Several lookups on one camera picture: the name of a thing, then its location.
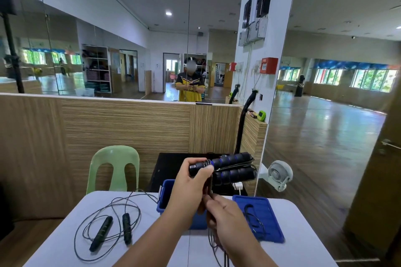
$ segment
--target left hand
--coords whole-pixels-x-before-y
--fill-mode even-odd
[[[199,209],[199,212],[204,210],[200,203],[203,197],[203,185],[206,180],[212,175],[214,167],[209,165],[198,171],[192,179],[189,176],[189,165],[197,162],[203,162],[206,158],[185,158],[181,165],[180,171],[174,182],[170,200],[166,207],[166,212],[173,213],[180,219],[183,224],[183,231],[188,230],[192,223],[192,217]]]

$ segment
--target red fire alarm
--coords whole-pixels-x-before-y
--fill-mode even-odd
[[[236,62],[232,62],[230,63],[230,65],[228,66],[228,70],[229,71],[235,71],[235,66],[237,65]]]
[[[262,58],[262,64],[260,66],[261,74],[273,74],[277,71],[278,58],[266,57]]]

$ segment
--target green device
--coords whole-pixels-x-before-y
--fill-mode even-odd
[[[265,118],[266,118],[266,112],[265,111],[259,111],[258,120],[260,120],[261,122],[264,122]]]

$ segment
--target woman in headscarf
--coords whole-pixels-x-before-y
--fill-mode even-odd
[[[303,92],[303,86],[305,85],[305,76],[302,74],[299,77],[298,84],[297,84],[297,90],[295,90],[295,97],[301,97],[302,92]]]

